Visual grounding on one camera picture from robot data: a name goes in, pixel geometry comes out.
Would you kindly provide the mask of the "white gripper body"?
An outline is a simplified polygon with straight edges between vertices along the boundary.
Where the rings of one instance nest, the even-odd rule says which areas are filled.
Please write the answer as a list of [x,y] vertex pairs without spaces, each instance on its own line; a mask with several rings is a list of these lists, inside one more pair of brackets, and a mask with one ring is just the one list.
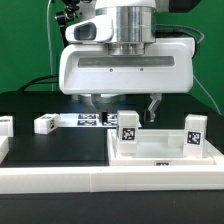
[[193,86],[194,39],[157,38],[148,16],[98,15],[69,26],[65,37],[65,94],[181,93]]

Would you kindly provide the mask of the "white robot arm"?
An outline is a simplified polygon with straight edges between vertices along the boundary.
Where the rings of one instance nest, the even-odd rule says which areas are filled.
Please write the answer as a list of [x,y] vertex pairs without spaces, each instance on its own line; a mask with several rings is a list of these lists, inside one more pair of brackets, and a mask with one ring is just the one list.
[[166,33],[155,22],[160,12],[186,13],[200,0],[80,0],[80,21],[65,29],[59,87],[103,105],[116,95],[146,94],[155,110],[164,93],[187,92],[193,85],[196,41],[178,29]]

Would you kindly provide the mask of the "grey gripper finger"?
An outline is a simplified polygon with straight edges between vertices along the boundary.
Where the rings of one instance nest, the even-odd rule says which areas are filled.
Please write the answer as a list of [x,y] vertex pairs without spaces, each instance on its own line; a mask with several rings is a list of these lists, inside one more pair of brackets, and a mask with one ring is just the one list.
[[91,101],[96,110],[99,112],[99,120],[101,122],[107,121],[107,110],[105,109],[105,105],[102,101],[102,97],[100,94],[92,94]]
[[149,122],[153,122],[156,117],[156,110],[162,101],[162,94],[161,93],[152,93],[150,95],[151,102],[144,113],[144,119]]

